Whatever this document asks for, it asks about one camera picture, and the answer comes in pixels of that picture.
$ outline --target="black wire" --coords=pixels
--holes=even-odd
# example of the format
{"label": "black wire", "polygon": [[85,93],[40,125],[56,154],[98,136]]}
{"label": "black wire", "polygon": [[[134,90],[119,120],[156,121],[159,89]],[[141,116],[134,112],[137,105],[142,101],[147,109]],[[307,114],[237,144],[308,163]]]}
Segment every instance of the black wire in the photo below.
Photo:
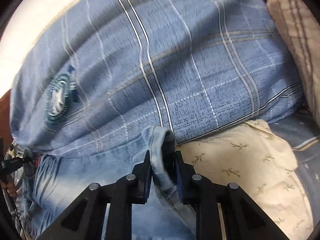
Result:
{"label": "black wire", "polygon": [[15,209],[14,212],[15,212],[15,214],[16,214],[16,216],[17,216],[17,219],[18,219],[18,221],[19,221],[19,224],[20,224],[20,226],[21,226],[21,228],[22,228],[23,235],[24,235],[24,239],[27,240],[26,234],[25,234],[25,232],[24,232],[23,226],[22,226],[21,221],[20,221],[20,218],[19,218],[19,216],[18,216],[18,211],[17,211],[17,209]]}

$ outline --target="pillowcase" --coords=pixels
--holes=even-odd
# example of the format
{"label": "pillowcase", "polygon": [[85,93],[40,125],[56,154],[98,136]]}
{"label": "pillowcase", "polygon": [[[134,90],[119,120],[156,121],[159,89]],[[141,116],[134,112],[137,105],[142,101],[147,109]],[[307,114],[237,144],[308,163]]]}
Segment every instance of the pillowcase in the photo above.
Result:
{"label": "pillowcase", "polygon": [[267,10],[294,58],[320,126],[320,26],[302,0],[268,0]]}

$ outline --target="white surface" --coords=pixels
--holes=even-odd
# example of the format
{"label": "white surface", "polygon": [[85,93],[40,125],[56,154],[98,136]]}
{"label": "white surface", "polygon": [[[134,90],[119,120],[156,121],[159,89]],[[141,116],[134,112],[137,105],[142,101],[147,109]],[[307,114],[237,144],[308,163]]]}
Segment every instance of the white surface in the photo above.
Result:
{"label": "white surface", "polygon": [[0,97],[12,85],[28,52],[52,22],[80,0],[23,0],[0,41]]}

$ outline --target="beige fabric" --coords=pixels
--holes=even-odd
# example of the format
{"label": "beige fabric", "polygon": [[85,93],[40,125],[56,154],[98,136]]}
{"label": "beige fabric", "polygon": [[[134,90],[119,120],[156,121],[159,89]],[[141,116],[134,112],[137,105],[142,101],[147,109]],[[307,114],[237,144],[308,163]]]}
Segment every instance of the beige fabric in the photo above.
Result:
{"label": "beige fabric", "polygon": [[268,0],[267,9],[298,66],[309,107],[320,125],[320,26],[302,0]]}
{"label": "beige fabric", "polygon": [[11,88],[24,58],[52,22],[80,0],[23,0],[0,41],[0,98]]}
{"label": "beige fabric", "polygon": [[265,121],[247,121],[177,150],[212,182],[237,182],[291,240],[305,240],[312,232],[311,207],[294,173],[295,155]]}

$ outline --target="cream cloth with leaf print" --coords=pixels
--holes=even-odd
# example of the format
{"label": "cream cloth with leaf print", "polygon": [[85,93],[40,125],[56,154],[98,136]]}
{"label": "cream cloth with leaf print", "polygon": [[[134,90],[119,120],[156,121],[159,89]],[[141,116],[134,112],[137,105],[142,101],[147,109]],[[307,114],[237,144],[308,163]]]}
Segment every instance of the cream cloth with leaf print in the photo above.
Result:
{"label": "cream cloth with leaf print", "polygon": [[212,182],[238,183],[290,240],[305,240],[312,232],[311,207],[294,172],[295,155],[264,120],[247,121],[177,150]]}

